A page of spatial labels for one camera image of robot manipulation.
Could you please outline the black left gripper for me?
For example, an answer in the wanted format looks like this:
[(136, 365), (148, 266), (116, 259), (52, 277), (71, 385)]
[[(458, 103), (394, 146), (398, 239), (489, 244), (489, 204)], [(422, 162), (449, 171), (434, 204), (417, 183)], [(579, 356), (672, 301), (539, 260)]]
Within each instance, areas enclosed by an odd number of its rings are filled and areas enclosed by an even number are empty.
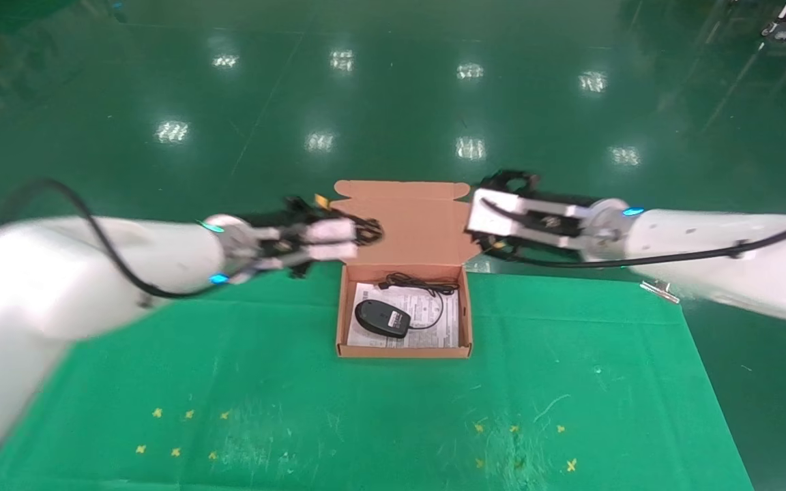
[[(265, 254), (278, 257), (299, 251), (302, 248), (300, 235), (309, 224), (314, 224), (318, 217), (319, 212), (315, 206), (308, 204), (305, 199), (285, 199), (282, 209), (256, 215), (256, 227), (272, 228), (280, 233), (277, 239), (262, 240)], [(355, 244), (359, 248), (383, 239), (383, 227), (379, 220), (353, 215), (351, 221), (355, 230)]]

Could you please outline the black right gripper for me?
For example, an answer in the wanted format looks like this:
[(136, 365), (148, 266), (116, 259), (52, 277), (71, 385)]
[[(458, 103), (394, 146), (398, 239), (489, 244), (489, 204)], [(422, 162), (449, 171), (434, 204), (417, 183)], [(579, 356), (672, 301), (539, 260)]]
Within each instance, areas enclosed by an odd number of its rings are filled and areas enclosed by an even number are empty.
[[(499, 170), (480, 181), (481, 189), (509, 194), (533, 194), (538, 189), (540, 176), (521, 170)], [(527, 217), (522, 226), (522, 237), (529, 240), (574, 240), (581, 236), (585, 208), (568, 204), (523, 204)], [(493, 235), (471, 235), (480, 254), (500, 261), (510, 261), (505, 240)]]

